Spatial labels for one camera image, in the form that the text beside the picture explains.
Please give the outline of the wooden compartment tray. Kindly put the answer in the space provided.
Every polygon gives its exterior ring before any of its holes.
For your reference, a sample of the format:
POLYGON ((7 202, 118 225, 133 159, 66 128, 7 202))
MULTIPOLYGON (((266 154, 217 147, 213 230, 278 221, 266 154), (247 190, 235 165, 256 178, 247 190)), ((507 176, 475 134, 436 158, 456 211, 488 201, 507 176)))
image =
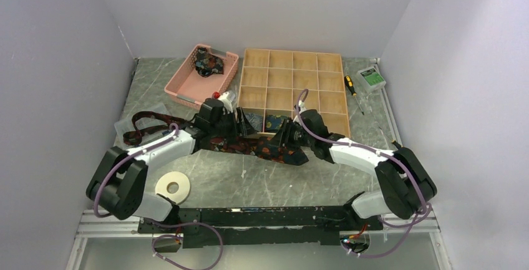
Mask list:
POLYGON ((351 129, 340 54, 272 49, 245 50, 238 105, 245 114, 294 115, 299 94, 308 89, 306 108, 317 110, 330 132, 349 137, 351 129))

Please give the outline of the red patterned dark tie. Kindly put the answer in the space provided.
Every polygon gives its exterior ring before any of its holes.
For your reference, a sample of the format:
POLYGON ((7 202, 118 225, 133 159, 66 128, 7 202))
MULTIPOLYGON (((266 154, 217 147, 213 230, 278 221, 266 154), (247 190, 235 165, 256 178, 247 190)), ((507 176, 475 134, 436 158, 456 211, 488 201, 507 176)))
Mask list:
POLYGON ((144 136, 169 131, 173 123, 196 139, 196 150, 256 155, 261 143, 250 138, 256 130, 240 108, 234 112, 221 113, 217 117, 198 112, 190 120, 153 111, 141 111, 133 115, 133 130, 122 134, 123 142, 126 145, 138 146, 144 136))

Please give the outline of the orange floral dark tie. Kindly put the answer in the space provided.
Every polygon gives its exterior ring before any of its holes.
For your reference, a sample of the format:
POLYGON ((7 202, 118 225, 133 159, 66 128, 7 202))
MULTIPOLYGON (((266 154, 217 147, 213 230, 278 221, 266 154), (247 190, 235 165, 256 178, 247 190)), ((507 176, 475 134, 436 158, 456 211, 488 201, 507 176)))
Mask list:
POLYGON ((251 146, 254 154, 263 160, 294 166, 300 166, 309 161, 308 156, 300 147, 273 145, 271 138, 268 137, 252 139, 251 146))

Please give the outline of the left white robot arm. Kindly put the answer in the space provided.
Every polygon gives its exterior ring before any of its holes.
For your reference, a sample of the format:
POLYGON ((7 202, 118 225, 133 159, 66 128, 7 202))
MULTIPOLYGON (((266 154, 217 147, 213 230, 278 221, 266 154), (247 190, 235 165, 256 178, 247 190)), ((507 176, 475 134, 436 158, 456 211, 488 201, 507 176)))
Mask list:
POLYGON ((178 203, 167 195, 147 193, 148 173, 199 150, 253 153, 248 137, 256 130, 242 108, 228 108, 218 99, 206 99, 190 120, 157 113, 152 117, 163 120, 169 133, 141 147, 107 150, 85 193, 98 218, 150 218, 169 233, 180 221, 178 203))

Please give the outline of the white tape roll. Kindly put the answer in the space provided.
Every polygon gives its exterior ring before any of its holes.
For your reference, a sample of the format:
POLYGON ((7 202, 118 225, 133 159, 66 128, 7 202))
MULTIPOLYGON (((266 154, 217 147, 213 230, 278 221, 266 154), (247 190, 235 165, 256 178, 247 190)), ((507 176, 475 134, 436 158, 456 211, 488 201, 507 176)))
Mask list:
POLYGON ((191 183, 186 174, 171 171, 164 174, 155 185, 155 193, 173 203, 182 204, 191 191, 191 183))

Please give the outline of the green white small box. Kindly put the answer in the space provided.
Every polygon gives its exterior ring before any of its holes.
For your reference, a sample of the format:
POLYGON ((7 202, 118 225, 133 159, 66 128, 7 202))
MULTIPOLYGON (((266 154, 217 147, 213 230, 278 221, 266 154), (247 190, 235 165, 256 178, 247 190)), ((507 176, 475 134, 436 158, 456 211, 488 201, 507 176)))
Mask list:
POLYGON ((380 90, 386 85, 386 80, 381 76, 376 65, 357 71, 356 77, 367 93, 380 90))

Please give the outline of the rolled blue yellow tie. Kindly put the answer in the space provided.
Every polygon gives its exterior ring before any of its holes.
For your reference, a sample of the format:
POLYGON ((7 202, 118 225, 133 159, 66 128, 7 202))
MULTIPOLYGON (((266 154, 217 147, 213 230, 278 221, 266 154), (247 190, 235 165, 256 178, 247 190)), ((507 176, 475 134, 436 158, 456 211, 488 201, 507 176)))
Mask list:
POLYGON ((264 120, 264 132, 277 133, 283 122, 287 119, 289 119, 289 116, 287 115, 267 114, 264 120))

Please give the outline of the rolled grey-blue tie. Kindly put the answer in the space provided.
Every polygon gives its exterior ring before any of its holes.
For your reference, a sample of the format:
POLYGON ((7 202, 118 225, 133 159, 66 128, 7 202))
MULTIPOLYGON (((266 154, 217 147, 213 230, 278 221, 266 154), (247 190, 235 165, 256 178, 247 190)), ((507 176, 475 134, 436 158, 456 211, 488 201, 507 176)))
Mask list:
POLYGON ((257 113, 247 113, 246 118, 248 119, 250 125, 257 131, 262 132, 263 131, 263 116, 258 115, 257 113))

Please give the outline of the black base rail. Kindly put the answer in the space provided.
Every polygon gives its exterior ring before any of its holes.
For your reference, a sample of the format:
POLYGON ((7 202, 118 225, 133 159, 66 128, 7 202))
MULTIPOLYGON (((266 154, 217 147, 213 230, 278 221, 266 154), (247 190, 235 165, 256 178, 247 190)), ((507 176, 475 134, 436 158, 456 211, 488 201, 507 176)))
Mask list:
POLYGON ((318 243, 338 245, 348 232, 380 231, 376 216, 360 218, 350 206, 180 208, 160 226, 145 219, 140 234, 183 235, 183 247, 318 243))

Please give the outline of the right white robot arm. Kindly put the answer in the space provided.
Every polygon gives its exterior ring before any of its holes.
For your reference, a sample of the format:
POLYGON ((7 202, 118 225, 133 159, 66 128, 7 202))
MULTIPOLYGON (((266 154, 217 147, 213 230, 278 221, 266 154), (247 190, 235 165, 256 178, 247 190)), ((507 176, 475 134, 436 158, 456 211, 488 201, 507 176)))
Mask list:
POLYGON ((437 194, 435 183, 411 149, 397 144, 395 150, 381 150, 331 133, 314 109, 283 120, 271 144, 288 162, 301 162, 294 153, 308 147, 321 160, 351 166, 377 180, 377 191, 355 195, 348 204, 351 208, 343 215, 351 229, 361 228, 373 216, 426 215, 429 201, 437 194))

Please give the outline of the crumpled floral tie in basket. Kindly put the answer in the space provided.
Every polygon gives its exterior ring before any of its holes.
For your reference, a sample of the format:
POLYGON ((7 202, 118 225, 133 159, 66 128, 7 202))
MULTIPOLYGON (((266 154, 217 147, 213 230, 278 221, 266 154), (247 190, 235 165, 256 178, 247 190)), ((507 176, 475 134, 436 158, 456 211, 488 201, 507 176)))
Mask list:
POLYGON ((224 62, 221 57, 211 54, 206 47, 198 47, 195 70, 201 77, 221 75, 224 73, 224 62))

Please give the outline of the yellow black screwdriver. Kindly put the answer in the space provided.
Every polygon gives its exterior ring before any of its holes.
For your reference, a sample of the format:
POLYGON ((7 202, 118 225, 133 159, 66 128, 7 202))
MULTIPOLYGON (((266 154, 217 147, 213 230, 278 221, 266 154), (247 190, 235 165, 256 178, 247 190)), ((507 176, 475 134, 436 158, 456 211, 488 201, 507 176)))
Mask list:
POLYGON ((349 75, 345 75, 344 76, 344 85, 346 86, 347 90, 351 93, 351 95, 353 96, 354 100, 356 101, 357 103, 357 106, 359 107, 359 110, 361 111, 361 114, 362 115, 365 115, 365 112, 363 111, 361 105, 360 105, 360 101, 359 99, 357 98, 357 92, 354 88, 354 83, 351 79, 351 77, 349 75))

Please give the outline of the pink plastic basket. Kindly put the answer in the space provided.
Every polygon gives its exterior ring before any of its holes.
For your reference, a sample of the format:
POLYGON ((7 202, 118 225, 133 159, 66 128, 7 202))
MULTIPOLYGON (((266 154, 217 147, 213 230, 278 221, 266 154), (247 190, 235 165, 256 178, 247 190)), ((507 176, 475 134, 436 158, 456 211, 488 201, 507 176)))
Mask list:
POLYGON ((206 44, 197 44, 188 54, 182 65, 173 74, 164 87, 164 92, 176 103, 200 109, 205 99, 214 92, 223 93, 238 71, 239 55, 233 52, 222 52, 206 44), (223 61, 223 73, 202 77, 195 69, 197 54, 200 49, 219 57, 223 61))

